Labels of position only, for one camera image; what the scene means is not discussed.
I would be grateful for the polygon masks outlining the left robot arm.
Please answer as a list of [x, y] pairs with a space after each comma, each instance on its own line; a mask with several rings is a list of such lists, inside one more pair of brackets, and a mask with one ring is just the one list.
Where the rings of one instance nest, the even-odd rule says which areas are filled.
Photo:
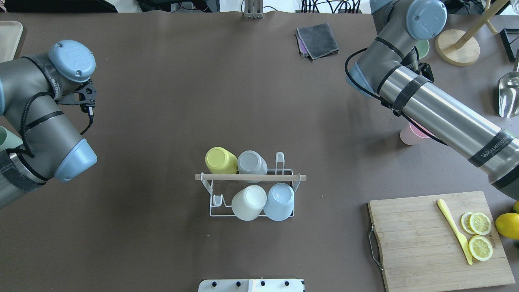
[[48, 52], [1, 63], [1, 115], [21, 143], [1, 146], [1, 207], [52, 178], [67, 182], [94, 164], [93, 149], [60, 105], [80, 105], [93, 120], [96, 59], [65, 39]]

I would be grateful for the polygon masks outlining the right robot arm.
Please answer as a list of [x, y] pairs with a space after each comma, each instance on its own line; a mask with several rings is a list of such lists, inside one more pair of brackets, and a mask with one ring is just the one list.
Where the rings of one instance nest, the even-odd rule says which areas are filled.
[[371, 0], [377, 37], [346, 79], [396, 116], [417, 122], [488, 175], [500, 192], [518, 199], [518, 138], [493, 124], [427, 78], [402, 64], [418, 41], [438, 35], [447, 11], [439, 0]]

